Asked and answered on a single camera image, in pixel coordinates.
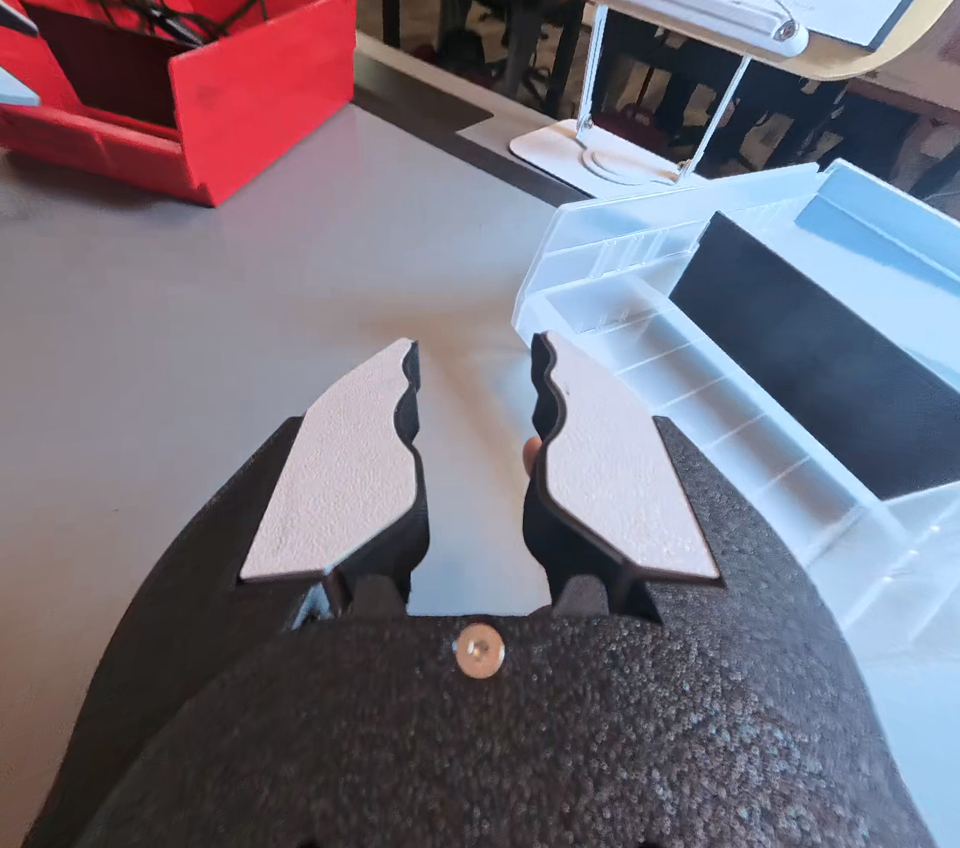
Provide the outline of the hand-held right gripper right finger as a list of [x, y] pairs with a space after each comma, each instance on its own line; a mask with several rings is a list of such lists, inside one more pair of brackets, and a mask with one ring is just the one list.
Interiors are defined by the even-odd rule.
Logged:
[[522, 536], [551, 588], [648, 581], [715, 587], [721, 570], [657, 420], [609, 369], [556, 331], [530, 345], [542, 439]]

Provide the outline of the red plastic bin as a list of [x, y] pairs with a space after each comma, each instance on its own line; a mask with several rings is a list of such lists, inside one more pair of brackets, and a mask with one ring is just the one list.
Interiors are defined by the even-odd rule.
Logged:
[[203, 47], [96, 0], [4, 0], [2, 68], [38, 97], [2, 103], [2, 148], [220, 206], [354, 97], [357, 0], [259, 0]]

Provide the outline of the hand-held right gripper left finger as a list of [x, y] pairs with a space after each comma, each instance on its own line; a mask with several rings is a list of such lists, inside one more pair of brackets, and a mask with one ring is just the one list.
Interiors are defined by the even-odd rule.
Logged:
[[419, 433], [418, 343], [399, 338], [307, 409], [240, 569], [286, 576], [389, 576], [410, 586], [429, 522]]

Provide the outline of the black foam pad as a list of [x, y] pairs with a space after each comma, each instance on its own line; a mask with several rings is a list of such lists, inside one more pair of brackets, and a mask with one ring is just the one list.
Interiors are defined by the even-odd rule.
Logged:
[[731, 218], [669, 297], [877, 498], [958, 481], [958, 388]]

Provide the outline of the clear plastic box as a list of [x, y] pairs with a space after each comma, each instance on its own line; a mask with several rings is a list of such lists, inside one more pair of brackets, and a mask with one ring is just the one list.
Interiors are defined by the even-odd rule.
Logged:
[[958, 846], [958, 481], [877, 498], [678, 309], [717, 211], [958, 388], [958, 208], [843, 161], [562, 206], [513, 326], [604, 364], [776, 530], [852, 649], [934, 840]]

